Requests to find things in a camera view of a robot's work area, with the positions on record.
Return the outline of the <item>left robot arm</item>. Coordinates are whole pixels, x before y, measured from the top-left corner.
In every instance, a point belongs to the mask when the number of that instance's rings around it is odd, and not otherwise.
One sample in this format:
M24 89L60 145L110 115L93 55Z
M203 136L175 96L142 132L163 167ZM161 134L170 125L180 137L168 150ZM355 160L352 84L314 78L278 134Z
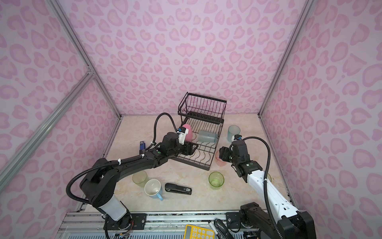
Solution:
M91 169L84 172L80 189L88 199L87 203L105 215L105 229L131 229L132 216L114 194L117 182L142 170L157 168L170 158L192 155L196 149L197 144L189 141L180 143L178 134L169 132L158 146L141 155L114 161L97 160Z

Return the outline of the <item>clear pink plastic cup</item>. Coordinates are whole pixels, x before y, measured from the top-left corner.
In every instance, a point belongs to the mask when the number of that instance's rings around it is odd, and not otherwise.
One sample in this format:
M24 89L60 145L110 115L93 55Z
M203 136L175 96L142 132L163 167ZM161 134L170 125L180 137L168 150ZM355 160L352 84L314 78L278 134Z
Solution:
M225 165L227 165L227 162L225 162L225 161L223 161L223 160L221 160L221 159L219 158L219 151L217 151L217 152L215 153L215 161L216 161L216 164L217 164L219 167L224 167Z

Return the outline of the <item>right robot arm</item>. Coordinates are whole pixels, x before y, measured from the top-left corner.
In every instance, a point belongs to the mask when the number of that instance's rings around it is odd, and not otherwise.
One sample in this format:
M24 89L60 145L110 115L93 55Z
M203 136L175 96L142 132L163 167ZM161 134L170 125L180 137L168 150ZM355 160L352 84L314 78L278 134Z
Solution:
M235 139L229 147L219 149L219 158L231 163L238 177L249 184L266 205L263 210L257 203L240 207L241 224L258 229L258 235L271 239L315 239L316 229L313 217L307 211L300 211L289 202L269 181L271 150L267 142L261 141L267 149L267 164L262 168L251 160L248 153L247 138Z

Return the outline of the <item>opaque pink plastic cup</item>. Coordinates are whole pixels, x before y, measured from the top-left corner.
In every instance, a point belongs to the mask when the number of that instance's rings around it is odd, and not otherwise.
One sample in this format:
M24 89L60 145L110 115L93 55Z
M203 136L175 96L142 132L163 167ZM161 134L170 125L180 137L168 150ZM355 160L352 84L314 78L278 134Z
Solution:
M183 127L188 129L188 133L186 134L185 141L191 142L193 140L193 131L191 126L189 124L184 124Z

